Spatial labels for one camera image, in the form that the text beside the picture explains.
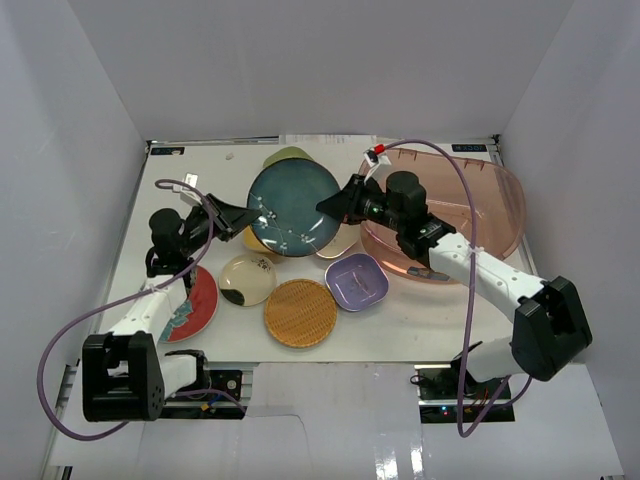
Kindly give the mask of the teal round ceramic plate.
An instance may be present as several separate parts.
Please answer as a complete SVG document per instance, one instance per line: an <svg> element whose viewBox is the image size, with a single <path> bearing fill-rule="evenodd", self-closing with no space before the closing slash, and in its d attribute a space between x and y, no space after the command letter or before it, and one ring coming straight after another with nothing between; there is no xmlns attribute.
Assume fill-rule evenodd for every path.
<svg viewBox="0 0 640 480"><path fill-rule="evenodd" d="M304 158L278 161L253 181L247 207L260 212L251 224L258 241L285 257L314 255L337 234L340 222L316 210L340 191L324 166Z"/></svg>

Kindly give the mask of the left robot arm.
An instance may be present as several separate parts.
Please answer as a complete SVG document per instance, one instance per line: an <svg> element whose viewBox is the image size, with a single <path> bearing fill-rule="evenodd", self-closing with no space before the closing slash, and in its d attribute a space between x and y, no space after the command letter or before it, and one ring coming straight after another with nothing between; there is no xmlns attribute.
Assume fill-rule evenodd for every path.
<svg viewBox="0 0 640 480"><path fill-rule="evenodd" d="M82 348L83 414L90 422L151 421L167 398L199 399L211 387L200 350L160 344L199 333L213 319L219 293L211 273L194 256L211 241L229 241L260 213L227 204L211 194L195 202L186 218L170 208L149 219L152 246L145 258L142 294L108 332L89 336Z"/></svg>

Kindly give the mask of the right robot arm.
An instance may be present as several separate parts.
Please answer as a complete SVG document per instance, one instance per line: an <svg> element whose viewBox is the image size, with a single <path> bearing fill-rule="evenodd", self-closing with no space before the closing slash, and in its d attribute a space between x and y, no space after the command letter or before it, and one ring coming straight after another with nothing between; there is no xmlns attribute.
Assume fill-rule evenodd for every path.
<svg viewBox="0 0 640 480"><path fill-rule="evenodd" d="M570 280L520 272L472 246L429 211L426 190L413 173L390 174L384 188L374 179L353 175L316 209L342 223L371 221L394 231L407 257L467 286L470 296L481 296L511 322L509 336L464 345L452 360L452 388L463 398L475 398L488 381L514 374L549 381L593 341Z"/></svg>

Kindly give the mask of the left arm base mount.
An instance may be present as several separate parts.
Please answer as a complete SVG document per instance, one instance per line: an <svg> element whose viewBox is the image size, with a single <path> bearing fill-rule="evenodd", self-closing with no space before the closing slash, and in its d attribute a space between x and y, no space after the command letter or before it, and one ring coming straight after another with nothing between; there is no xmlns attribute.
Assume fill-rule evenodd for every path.
<svg viewBox="0 0 640 480"><path fill-rule="evenodd" d="M208 383L201 393L185 387L169 398L161 419L171 420L241 420L249 402L250 384L238 369L208 370Z"/></svg>

